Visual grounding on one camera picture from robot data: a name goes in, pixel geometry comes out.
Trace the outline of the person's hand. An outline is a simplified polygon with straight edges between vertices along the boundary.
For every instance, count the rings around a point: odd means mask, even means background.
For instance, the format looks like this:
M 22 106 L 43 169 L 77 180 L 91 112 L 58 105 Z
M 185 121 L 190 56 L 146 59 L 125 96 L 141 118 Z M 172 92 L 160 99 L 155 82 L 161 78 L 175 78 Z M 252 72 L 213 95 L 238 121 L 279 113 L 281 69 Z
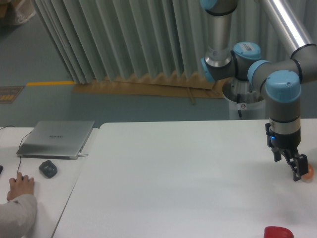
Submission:
M 34 194 L 34 178 L 24 175 L 24 180 L 21 180 L 21 176 L 23 176 L 23 174 L 18 172 L 16 178 L 9 179 L 10 190 L 7 193 L 7 201 L 13 200 L 21 195 Z

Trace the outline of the grey sleeved forearm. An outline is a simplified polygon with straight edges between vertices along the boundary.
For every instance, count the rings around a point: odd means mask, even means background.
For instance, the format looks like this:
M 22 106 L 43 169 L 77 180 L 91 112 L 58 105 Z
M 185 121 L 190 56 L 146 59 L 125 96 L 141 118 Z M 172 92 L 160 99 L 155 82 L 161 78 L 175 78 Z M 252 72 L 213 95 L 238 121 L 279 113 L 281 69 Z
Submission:
M 22 238 L 35 222 L 37 200 L 24 194 L 0 205 L 0 237 Z

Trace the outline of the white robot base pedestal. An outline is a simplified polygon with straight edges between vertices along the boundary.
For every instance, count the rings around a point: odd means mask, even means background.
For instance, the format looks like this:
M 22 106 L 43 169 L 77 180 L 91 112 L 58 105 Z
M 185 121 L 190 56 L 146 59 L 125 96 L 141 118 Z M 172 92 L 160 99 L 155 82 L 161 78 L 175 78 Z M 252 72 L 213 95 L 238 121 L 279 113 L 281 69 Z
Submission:
M 222 92 L 228 102 L 231 120 L 265 118 L 265 100 L 249 81 L 232 77 L 224 83 Z

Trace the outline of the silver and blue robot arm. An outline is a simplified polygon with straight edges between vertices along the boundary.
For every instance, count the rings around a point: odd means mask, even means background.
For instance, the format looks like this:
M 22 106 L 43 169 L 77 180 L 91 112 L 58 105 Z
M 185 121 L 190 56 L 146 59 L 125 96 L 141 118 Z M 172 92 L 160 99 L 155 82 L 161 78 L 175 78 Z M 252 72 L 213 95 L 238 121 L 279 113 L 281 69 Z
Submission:
M 209 14 L 214 32 L 201 59 L 209 82 L 231 78 L 231 85 L 242 82 L 255 90 L 268 106 L 269 122 L 265 125 L 267 145 L 274 160 L 285 159 L 293 179 L 311 180 L 314 170 L 308 158 L 298 152 L 301 141 L 301 85 L 317 78 L 317 46 L 286 0 L 262 0 L 271 24 L 290 58 L 271 63 L 261 58 L 258 45 L 237 43 L 229 49 L 231 17 L 235 0 L 203 0 L 201 7 Z

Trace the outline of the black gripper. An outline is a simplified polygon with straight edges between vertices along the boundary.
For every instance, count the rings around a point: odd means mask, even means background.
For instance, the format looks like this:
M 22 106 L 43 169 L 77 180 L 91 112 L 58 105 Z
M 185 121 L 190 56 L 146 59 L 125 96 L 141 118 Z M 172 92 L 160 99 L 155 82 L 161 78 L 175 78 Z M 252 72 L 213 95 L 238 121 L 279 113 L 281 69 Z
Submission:
M 308 173 L 308 159 L 305 154 L 299 154 L 297 147 L 301 142 L 301 129 L 291 134 L 279 134 L 271 130 L 270 123 L 265 124 L 267 146 L 273 148 L 273 159 L 275 162 L 284 156 L 287 164 L 291 167 L 293 181 L 299 181 L 303 175 Z

